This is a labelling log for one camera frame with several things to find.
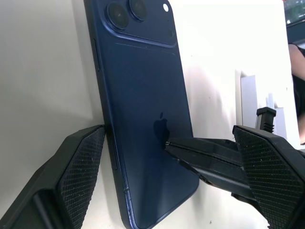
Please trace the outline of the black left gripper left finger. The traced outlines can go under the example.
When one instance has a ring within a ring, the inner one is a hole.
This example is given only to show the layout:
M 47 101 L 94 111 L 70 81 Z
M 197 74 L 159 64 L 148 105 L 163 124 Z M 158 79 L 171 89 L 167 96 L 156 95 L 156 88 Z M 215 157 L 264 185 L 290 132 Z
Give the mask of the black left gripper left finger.
M 105 130 L 96 125 L 66 137 L 0 220 L 2 229 L 80 229 L 102 156 Z

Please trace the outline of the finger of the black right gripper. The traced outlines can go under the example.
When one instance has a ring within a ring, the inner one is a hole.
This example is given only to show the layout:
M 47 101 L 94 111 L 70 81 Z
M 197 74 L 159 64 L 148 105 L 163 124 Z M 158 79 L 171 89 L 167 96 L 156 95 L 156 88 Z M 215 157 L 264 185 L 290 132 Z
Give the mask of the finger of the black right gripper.
M 165 150 L 173 157 L 194 165 L 202 165 L 205 159 L 241 165 L 237 144 L 227 139 L 170 138 Z
M 175 159 L 181 166 L 196 174 L 204 183 L 229 191 L 234 196 L 254 199 L 242 168 L 242 159 L 241 165 L 231 165 L 216 159 L 205 159 L 202 165 L 194 165 Z

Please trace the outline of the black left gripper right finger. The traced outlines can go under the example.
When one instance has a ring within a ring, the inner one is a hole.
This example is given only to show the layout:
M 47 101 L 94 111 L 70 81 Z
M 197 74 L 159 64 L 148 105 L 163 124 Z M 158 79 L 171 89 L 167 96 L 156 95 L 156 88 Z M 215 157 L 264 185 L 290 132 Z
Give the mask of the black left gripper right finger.
M 236 125 L 233 135 L 261 214 L 271 229 L 305 227 L 305 158 L 283 137 Z

